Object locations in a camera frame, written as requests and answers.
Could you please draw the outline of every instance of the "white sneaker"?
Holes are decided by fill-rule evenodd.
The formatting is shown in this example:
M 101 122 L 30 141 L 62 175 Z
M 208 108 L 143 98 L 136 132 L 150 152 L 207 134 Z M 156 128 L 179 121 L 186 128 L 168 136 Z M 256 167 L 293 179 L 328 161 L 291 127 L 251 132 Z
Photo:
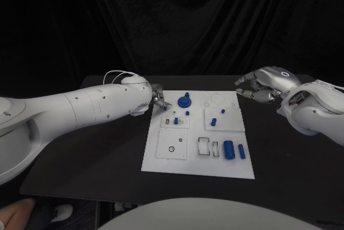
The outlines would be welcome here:
M 74 207 L 71 204 L 62 204 L 53 208 L 52 212 L 53 212 L 52 223 L 64 221 L 72 215 Z

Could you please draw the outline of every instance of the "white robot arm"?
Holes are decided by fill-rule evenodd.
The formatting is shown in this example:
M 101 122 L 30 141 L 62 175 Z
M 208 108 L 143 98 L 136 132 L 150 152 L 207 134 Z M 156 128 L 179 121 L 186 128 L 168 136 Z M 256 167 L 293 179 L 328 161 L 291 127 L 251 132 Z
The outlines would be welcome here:
M 298 77 L 278 67 L 250 72 L 236 85 L 247 80 L 251 80 L 256 91 L 238 88 L 237 94 L 262 103 L 272 103 L 282 97 L 278 113 L 286 117 L 292 127 L 309 136 L 325 134 L 344 146 L 344 93 L 335 89 L 341 87 L 321 80 L 302 84 Z
M 82 127 L 160 107 L 162 86 L 137 75 L 106 84 L 30 99 L 0 97 L 0 185 L 29 166 L 49 142 Z

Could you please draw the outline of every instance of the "black background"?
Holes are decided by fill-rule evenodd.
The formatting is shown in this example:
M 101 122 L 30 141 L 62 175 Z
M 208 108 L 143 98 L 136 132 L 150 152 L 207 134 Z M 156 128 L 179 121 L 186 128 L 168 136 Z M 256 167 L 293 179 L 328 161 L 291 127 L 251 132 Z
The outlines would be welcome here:
M 344 0 L 0 0 L 0 96 L 77 89 L 108 70 L 343 85 Z

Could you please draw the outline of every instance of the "robotic hand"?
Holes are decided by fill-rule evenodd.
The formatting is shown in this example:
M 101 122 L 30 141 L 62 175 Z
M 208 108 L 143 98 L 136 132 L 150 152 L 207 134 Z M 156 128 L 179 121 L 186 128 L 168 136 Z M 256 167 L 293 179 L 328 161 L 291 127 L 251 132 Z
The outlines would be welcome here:
M 237 89 L 241 96 L 260 103 L 272 103 L 280 97 L 278 113 L 286 117 L 292 127 L 305 135 L 325 134 L 344 146 L 344 93 L 332 84 L 315 80 L 302 84 L 298 77 L 283 68 L 265 67 L 237 81 L 251 81 L 256 91 Z
M 0 97 L 0 185 L 25 170 L 58 136 L 129 114 L 143 114 L 150 103 L 160 108 L 171 105 L 160 84 L 123 73 L 133 76 L 121 84 L 29 99 Z

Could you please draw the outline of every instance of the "table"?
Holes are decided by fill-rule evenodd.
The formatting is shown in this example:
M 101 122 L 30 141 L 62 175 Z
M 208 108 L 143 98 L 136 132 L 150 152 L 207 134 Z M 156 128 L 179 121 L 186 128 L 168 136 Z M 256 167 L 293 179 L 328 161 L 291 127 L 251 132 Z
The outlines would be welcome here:
M 238 77 L 146 79 L 165 90 L 234 90 Z M 298 77 L 302 82 L 312 81 L 308 75 Z M 103 76 L 88 76 L 81 88 L 101 82 Z M 145 115 L 129 115 L 58 137 L 36 159 L 22 194 L 133 204 L 182 197 L 217 198 L 299 218 L 344 222 L 343 147 L 322 134 L 305 136 L 292 128 L 276 114 L 280 101 L 260 104 L 238 97 L 238 103 L 256 180 L 142 172 L 150 107 Z

